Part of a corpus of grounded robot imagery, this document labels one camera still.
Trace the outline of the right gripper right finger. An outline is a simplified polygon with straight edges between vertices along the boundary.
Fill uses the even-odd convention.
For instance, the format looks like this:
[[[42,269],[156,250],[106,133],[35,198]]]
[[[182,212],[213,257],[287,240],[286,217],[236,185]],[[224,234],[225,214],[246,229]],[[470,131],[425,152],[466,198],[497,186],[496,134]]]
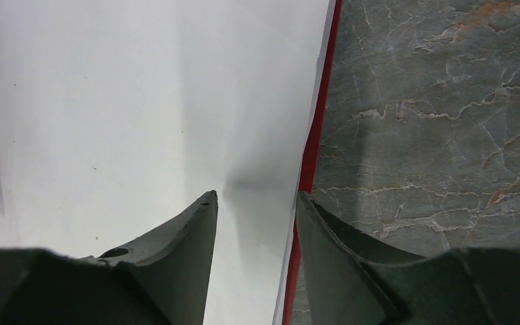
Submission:
[[[355,229],[306,192],[297,230],[314,324],[520,324],[520,249],[423,257]]]

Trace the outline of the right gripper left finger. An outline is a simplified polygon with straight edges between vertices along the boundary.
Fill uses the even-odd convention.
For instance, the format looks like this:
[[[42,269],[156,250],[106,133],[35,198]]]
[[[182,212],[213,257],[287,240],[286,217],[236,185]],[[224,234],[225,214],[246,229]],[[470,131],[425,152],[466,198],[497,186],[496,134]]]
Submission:
[[[0,249],[0,324],[202,324],[217,193],[99,257]]]

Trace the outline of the red clip file folder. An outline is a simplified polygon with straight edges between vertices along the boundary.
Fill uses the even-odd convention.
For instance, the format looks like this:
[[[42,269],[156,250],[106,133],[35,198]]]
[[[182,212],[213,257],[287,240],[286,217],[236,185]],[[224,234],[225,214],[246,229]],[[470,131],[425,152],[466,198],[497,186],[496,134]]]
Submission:
[[[328,97],[330,74],[332,70],[332,61],[336,44],[337,31],[341,16],[342,1],[331,1],[331,19],[329,19],[330,27],[324,33],[324,56],[322,76],[318,79],[318,89],[316,92],[316,106],[312,119],[309,134],[305,144],[301,171],[299,174],[299,190],[311,192],[313,188],[314,177],[318,161],[320,148],[320,140],[322,135],[322,125],[324,121],[324,113],[326,109],[326,100]],[[301,249],[297,233],[297,222],[293,219],[292,225],[292,242],[290,248],[290,257],[288,261],[288,271],[286,273],[286,287],[284,291],[284,303],[282,311],[282,319],[276,324],[290,324],[293,312],[293,303],[295,299],[295,290],[297,288],[297,279],[299,274],[299,266],[301,262]]]

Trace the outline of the white paper sheet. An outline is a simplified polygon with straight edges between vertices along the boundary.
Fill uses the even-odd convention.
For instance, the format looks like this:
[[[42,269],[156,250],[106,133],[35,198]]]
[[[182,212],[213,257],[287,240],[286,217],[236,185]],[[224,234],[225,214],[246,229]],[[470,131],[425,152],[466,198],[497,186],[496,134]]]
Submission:
[[[219,197],[206,324],[281,324],[333,1],[0,1],[0,247],[99,255]]]

